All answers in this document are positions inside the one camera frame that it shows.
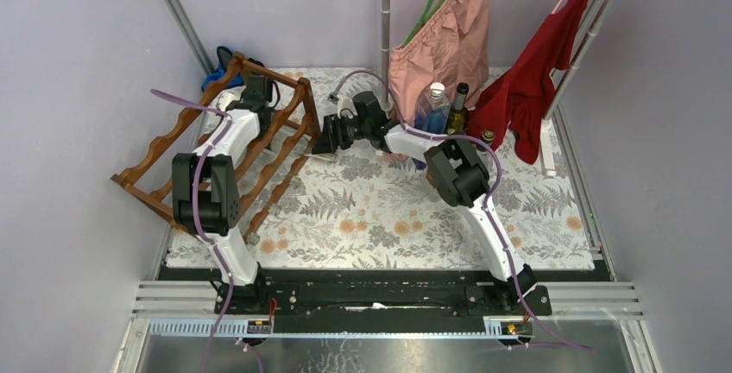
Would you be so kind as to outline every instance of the champagne bottle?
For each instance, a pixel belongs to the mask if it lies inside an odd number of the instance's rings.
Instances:
[[[465,108],[465,99],[468,97],[470,87],[461,82],[457,84],[455,100],[452,102],[450,114],[447,117],[447,125],[445,126],[446,134],[465,134],[468,128],[469,112]]]

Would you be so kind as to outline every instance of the wooden rack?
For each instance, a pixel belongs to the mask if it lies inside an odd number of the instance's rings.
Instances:
[[[256,158],[262,153],[262,151],[272,142],[272,139],[285,125],[295,130],[292,136],[289,136],[282,143],[282,148],[279,154],[275,157],[274,161],[265,166],[260,172],[259,179],[257,180],[254,187],[248,192],[244,193],[240,198],[242,216],[252,206],[259,193],[267,185],[272,176],[275,174],[277,168],[285,161],[287,156],[293,150],[295,145],[300,141],[303,135],[310,136],[310,141],[307,144],[306,151],[310,151],[312,146],[320,136],[320,124],[318,122],[318,113],[315,110],[315,101],[312,97],[312,88],[310,87],[310,81],[306,78],[300,78],[298,80],[290,79],[282,74],[270,71],[267,68],[258,66],[252,62],[246,60],[243,54],[235,53],[229,67],[226,70],[226,74],[219,81],[209,84],[203,97],[200,99],[199,104],[208,106],[211,101],[221,92],[226,86],[234,79],[239,73],[242,74],[244,80],[249,78],[252,73],[263,75],[269,79],[277,81],[279,84],[289,86],[294,89],[293,99],[290,103],[282,110],[276,111],[272,119],[272,124],[269,130],[264,136],[255,139],[251,142],[247,149],[247,154],[242,159],[242,162],[235,169],[235,176],[237,180],[240,180],[242,176],[247,172],[251,165],[255,162]],[[303,104],[305,108],[305,115],[302,117],[301,123],[290,120],[290,115],[295,111],[298,105]],[[170,193],[173,187],[173,181],[168,178],[167,182],[160,188],[153,190],[150,193],[145,193],[135,186],[135,183],[148,172],[148,170],[160,159],[163,153],[170,148],[170,146],[183,134],[184,131],[195,121],[196,118],[201,114],[201,111],[193,108],[184,108],[178,115],[178,121],[175,123],[173,128],[164,136],[158,136],[150,142],[148,153],[145,158],[140,161],[137,165],[125,168],[120,174],[114,174],[111,179],[115,181],[124,190],[138,198],[144,205],[146,205],[151,211],[157,213],[161,218],[168,222],[173,227],[186,231],[186,228],[182,225],[177,224],[173,219],[173,208],[165,205],[163,200]],[[208,139],[211,133],[202,135],[199,138],[199,144]],[[290,181],[293,177],[300,172],[300,169],[305,165],[307,161],[306,155],[301,155],[293,162],[290,167],[287,176],[284,181],[277,185],[272,191],[268,202],[265,206],[254,215],[249,228],[244,234],[244,239],[249,237],[249,234],[259,229],[259,226],[264,222],[264,219],[269,215],[269,209],[272,205],[276,204],[282,194],[285,193],[290,185]],[[208,185],[201,183],[201,189],[205,189]]]

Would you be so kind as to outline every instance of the pink fabric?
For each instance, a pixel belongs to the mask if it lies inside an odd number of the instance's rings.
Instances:
[[[389,85],[404,119],[414,121],[417,98],[432,82],[445,84],[450,100],[458,82],[470,85],[466,105],[480,97],[488,80],[488,0],[445,0],[389,62]]]

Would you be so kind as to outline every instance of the clear plastic bottle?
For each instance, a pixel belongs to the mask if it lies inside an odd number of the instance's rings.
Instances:
[[[414,128],[433,134],[444,134],[450,107],[450,100],[445,96],[445,86],[433,82],[417,99]],[[414,166],[417,170],[424,170],[427,165],[415,160]]]

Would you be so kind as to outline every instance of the floral pattern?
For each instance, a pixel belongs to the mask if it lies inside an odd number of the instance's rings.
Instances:
[[[322,121],[323,115],[336,111],[328,94],[352,69],[277,71],[310,79]],[[501,73],[492,70],[489,82]],[[378,89],[373,79],[359,75],[346,82],[341,93],[352,96]],[[291,97],[292,90],[282,89],[279,107],[284,107]],[[299,108],[293,116],[302,114]],[[212,130],[215,125],[215,118],[207,118],[205,130]],[[592,269],[577,196],[553,129],[552,143],[558,176],[545,178],[538,161],[529,165],[516,157],[514,138],[511,133],[506,134],[497,151],[503,165],[503,180],[494,195],[496,208],[511,242],[534,269]],[[296,148],[294,153],[301,153],[304,145],[302,142],[303,147]],[[257,159],[239,182],[242,193],[252,187],[261,167],[275,155],[274,151],[265,150]],[[268,201],[272,188],[287,175],[295,156],[290,157],[262,190],[250,212],[242,217],[242,233],[253,213]],[[491,176],[495,176],[490,158],[482,158]],[[336,161],[316,157],[308,160],[259,231],[249,238],[249,248],[264,267],[484,268],[482,252],[467,223],[427,184],[425,172],[416,170],[411,161],[377,153],[366,141],[355,142],[348,151],[339,152]],[[208,250],[184,233],[174,234],[166,264],[188,268],[215,266]]]

